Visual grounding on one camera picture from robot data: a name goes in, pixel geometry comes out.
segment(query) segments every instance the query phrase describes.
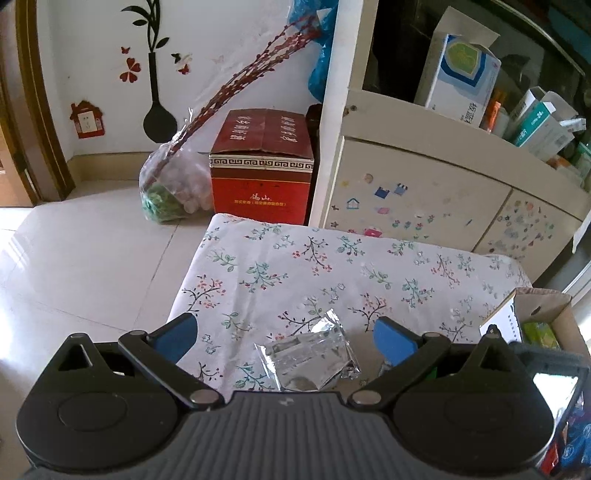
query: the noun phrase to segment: metal rivet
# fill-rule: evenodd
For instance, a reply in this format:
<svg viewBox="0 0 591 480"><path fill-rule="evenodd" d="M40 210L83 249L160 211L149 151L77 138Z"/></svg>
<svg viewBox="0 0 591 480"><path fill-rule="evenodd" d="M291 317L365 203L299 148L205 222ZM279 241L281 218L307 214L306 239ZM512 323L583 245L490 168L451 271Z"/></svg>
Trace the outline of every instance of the metal rivet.
<svg viewBox="0 0 591 480"><path fill-rule="evenodd" d="M215 390L204 388L191 393L189 400L197 405L211 405L218 401L220 395Z"/></svg>
<svg viewBox="0 0 591 480"><path fill-rule="evenodd" d="M373 390L360 390L351 398L357 405L377 405L382 400L382 395Z"/></svg>

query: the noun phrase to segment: cardboard box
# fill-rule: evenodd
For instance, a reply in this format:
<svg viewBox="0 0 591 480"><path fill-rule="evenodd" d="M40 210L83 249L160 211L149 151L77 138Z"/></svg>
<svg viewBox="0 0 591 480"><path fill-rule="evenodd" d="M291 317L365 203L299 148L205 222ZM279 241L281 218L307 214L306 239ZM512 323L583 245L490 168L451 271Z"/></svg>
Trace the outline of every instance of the cardboard box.
<svg viewBox="0 0 591 480"><path fill-rule="evenodd" d="M314 169L304 115L232 110L209 158L216 213L304 223Z"/></svg>
<svg viewBox="0 0 591 480"><path fill-rule="evenodd" d="M533 87L523 95L523 98L511 112L509 127L507 127L504 135L506 140L512 141L515 138L521 124L540 102L552 103L556 109L556 117L560 118L561 121L570 120L577 116L577 111L564 101L558 93L546 92L540 87Z"/></svg>
<svg viewBox="0 0 591 480"><path fill-rule="evenodd" d="M539 87L530 89L511 114L509 127L514 137L508 138L541 161L548 161L574 139L561 122L576 115L577 111L557 93L546 93Z"/></svg>
<svg viewBox="0 0 591 480"><path fill-rule="evenodd" d="M546 162L574 139L574 135L553 117L556 108L550 102L540 102L521 124L513 144L525 148Z"/></svg>
<svg viewBox="0 0 591 480"><path fill-rule="evenodd" d="M501 69L488 50L498 37L448 7L433 33L414 102L478 127Z"/></svg>
<svg viewBox="0 0 591 480"><path fill-rule="evenodd" d="M546 288L516 288L480 326L484 335L488 326L497 325L507 343L522 341L520 325L543 322L550 325L561 348L578 353L591 365L591 355L574 319L572 297Z"/></svg>

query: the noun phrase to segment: black plant wall decal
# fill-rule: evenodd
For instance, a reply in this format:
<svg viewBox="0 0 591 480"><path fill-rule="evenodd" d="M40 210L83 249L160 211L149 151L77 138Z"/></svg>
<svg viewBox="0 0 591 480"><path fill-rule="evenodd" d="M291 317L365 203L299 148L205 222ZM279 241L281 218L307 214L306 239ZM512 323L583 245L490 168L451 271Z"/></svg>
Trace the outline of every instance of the black plant wall decal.
<svg viewBox="0 0 591 480"><path fill-rule="evenodd" d="M156 69L156 50L164 47L170 37L160 38L160 0L145 0L148 8L138 5L125 7L122 12L133 12L140 16L134 21L137 27L148 26L147 38L148 63L150 65L150 85L152 88L152 108L144 118L144 131L148 137L158 143L168 142L177 132L177 121L173 115L160 104L158 91L158 72Z"/></svg>

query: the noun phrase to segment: blue plastic bag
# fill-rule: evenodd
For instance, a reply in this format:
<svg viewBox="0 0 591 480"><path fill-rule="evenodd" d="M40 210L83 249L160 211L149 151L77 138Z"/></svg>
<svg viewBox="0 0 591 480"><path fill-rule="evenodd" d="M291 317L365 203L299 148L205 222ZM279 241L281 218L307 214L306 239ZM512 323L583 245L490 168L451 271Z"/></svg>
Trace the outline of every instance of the blue plastic bag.
<svg viewBox="0 0 591 480"><path fill-rule="evenodd" d="M319 102L324 101L326 79L329 75L330 53L332 52L333 39L335 37L336 13L339 0L294 0L291 10L290 22L297 22L300 18L314 15L321 31L315 42L322 46L316 67L308 80L308 90ZM318 10L324 12L322 20L318 16Z"/></svg>

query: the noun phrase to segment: floral tablecloth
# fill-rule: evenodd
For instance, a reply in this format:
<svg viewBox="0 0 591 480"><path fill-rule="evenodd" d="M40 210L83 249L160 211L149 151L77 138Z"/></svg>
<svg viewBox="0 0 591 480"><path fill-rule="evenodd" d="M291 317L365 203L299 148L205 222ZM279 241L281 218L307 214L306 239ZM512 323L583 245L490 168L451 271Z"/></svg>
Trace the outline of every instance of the floral tablecloth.
<svg viewBox="0 0 591 480"><path fill-rule="evenodd" d="M358 380L338 385L348 394L378 374L378 317L477 342L481 321L529 286L519 263L501 255L218 214L169 319L196 315L197 343L178 364L229 399L233 390L274 390L255 343L308 332L333 309L361 366Z"/></svg>

